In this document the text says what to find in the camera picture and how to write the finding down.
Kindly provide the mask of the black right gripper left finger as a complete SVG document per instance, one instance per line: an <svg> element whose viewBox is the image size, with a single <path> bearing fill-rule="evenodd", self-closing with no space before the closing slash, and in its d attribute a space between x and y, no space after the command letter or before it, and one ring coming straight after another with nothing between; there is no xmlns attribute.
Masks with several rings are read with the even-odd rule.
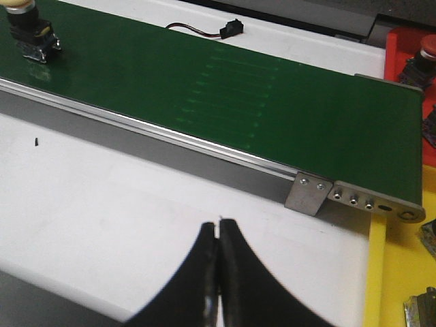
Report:
<svg viewBox="0 0 436 327"><path fill-rule="evenodd" d="M203 223L183 263L159 293L125 326L216 326L218 242Z"/></svg>

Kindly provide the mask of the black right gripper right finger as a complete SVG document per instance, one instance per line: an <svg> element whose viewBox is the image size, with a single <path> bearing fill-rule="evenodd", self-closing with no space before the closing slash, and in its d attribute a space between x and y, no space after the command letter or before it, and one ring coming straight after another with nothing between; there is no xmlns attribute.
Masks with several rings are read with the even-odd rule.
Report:
<svg viewBox="0 0 436 327"><path fill-rule="evenodd" d="M331 325L275 279L233 219L219 223L219 267L226 326Z"/></svg>

